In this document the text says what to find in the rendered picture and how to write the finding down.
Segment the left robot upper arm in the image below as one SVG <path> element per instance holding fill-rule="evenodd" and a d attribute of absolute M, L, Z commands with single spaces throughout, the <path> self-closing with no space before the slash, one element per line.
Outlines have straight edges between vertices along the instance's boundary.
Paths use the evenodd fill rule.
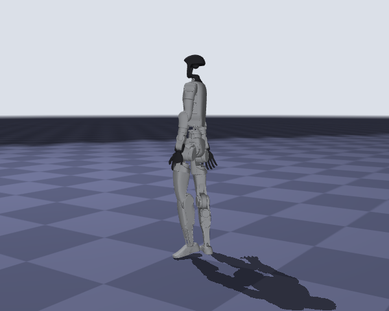
<path fill-rule="evenodd" d="M 193 112 L 193 104 L 194 104 L 194 99 L 197 90 L 198 90 L 198 86 L 195 83 L 185 83 L 183 88 L 183 92 L 184 92 L 183 106 L 185 110 L 182 112 L 186 112 L 188 116 L 188 122 L 191 120 L 191 116 Z"/>

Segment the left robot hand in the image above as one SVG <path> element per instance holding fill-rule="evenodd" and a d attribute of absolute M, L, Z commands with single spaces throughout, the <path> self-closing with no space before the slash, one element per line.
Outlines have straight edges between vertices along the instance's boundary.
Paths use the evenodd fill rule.
<path fill-rule="evenodd" d="M 180 163 L 182 165 L 182 162 L 183 162 L 183 156 L 182 156 L 182 153 L 184 151 L 184 148 L 185 148 L 185 144 L 183 143 L 182 145 L 182 150 L 177 150 L 176 149 L 176 145 L 175 145 L 175 153 L 173 153 L 172 157 L 170 158 L 169 160 L 169 164 L 171 164 L 171 161 L 172 161 L 172 166 L 171 166 L 171 169 L 173 170 L 174 166 L 176 166 L 177 163 Z"/>

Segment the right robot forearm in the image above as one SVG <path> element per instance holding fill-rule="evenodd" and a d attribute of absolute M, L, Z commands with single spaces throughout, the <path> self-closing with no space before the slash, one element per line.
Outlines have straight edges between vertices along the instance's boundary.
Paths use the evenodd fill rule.
<path fill-rule="evenodd" d="M 198 127 L 198 130 L 199 130 L 200 132 L 202 132 L 202 138 L 205 140 L 205 144 L 206 144 L 205 149 L 208 149 L 208 148 L 209 148 L 209 145 L 208 145 L 208 143 L 207 143 L 207 137 L 206 137 L 206 135 L 207 135 L 207 133 L 206 133 L 206 130 L 207 130 L 207 124 L 206 124 L 206 122 L 205 122 L 205 126 L 204 126 L 204 127 Z"/>

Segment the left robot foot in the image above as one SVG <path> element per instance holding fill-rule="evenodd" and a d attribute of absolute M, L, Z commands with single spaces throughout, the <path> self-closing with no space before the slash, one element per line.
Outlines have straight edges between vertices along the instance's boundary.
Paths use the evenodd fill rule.
<path fill-rule="evenodd" d="M 194 244 L 194 245 L 193 245 Z M 199 245 L 196 243 L 196 242 L 193 242 L 193 246 L 189 247 L 187 245 L 184 245 L 179 251 L 177 251 L 176 253 L 174 253 L 172 255 L 173 258 L 180 258 L 180 257 L 184 257 L 184 256 L 187 256 L 191 253 L 194 253 L 194 252 L 197 252 L 197 251 L 200 251 L 200 247 Z M 189 243 L 190 245 L 190 243 Z"/>

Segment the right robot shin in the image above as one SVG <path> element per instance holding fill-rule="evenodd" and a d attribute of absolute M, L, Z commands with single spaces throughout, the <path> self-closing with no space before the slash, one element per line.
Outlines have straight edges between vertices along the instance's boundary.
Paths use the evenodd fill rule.
<path fill-rule="evenodd" d="M 206 247 L 206 244 L 210 246 L 210 238 L 209 238 L 209 230 L 211 225 L 211 211 L 209 208 L 209 196 L 207 197 L 207 208 L 201 209 L 198 208 L 198 217 L 200 222 L 200 227 L 202 229 L 202 236 L 204 241 L 204 247 Z"/>

